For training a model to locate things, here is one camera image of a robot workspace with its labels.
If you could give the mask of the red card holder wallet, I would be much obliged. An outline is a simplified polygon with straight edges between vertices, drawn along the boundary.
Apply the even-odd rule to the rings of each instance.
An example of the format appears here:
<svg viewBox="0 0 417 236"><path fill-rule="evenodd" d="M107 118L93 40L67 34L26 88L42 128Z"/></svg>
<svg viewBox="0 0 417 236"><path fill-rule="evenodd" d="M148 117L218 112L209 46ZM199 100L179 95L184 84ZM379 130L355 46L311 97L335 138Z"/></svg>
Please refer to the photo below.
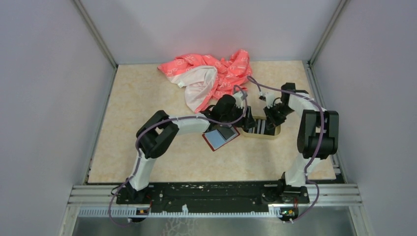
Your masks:
<svg viewBox="0 0 417 236"><path fill-rule="evenodd" d="M208 146L210 147L212 151L216 151L220 149L221 147L223 147L224 145L228 144L229 142L235 139L234 138L232 140L229 140L228 142L225 141L223 137L219 134L217 129L204 133L202 137L206 141L206 143L208 144Z"/></svg>

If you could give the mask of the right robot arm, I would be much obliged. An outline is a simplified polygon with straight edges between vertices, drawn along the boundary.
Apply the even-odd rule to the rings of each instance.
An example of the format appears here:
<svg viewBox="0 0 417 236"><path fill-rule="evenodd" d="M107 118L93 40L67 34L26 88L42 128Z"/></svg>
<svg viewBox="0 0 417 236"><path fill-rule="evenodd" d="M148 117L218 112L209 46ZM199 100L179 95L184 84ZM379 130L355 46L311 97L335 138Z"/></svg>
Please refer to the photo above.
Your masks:
<svg viewBox="0 0 417 236"><path fill-rule="evenodd" d="M320 106L309 93L299 90L294 83L285 83L280 98L268 98L264 107L266 130L282 125L287 116L300 117L297 136L298 156L280 179L277 197L289 203L302 194L310 172L338 149L339 114Z"/></svg>

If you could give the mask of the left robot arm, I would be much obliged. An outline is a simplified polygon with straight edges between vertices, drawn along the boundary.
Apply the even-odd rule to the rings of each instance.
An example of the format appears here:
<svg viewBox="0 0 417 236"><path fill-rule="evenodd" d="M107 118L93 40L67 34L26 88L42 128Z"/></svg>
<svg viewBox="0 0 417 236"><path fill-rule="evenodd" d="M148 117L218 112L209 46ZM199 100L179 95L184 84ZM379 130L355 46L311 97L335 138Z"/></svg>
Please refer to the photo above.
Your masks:
<svg viewBox="0 0 417 236"><path fill-rule="evenodd" d="M189 116L169 116L157 111L137 132L137 158L131 176L122 187L127 198L140 204L148 196L147 187L153 166L179 135L204 134L218 128L251 129L256 122L242 92L222 96L216 104Z"/></svg>

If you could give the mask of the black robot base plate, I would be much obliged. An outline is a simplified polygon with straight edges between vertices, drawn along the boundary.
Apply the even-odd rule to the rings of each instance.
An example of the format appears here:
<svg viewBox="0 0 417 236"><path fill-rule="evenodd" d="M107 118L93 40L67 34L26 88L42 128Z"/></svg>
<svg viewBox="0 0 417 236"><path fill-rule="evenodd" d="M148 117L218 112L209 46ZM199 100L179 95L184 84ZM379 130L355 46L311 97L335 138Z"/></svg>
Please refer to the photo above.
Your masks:
<svg viewBox="0 0 417 236"><path fill-rule="evenodd" d="M283 180L232 182L151 182L136 191L127 184L116 195L119 205L149 204L152 213L266 212L269 204L308 204L307 188Z"/></svg>

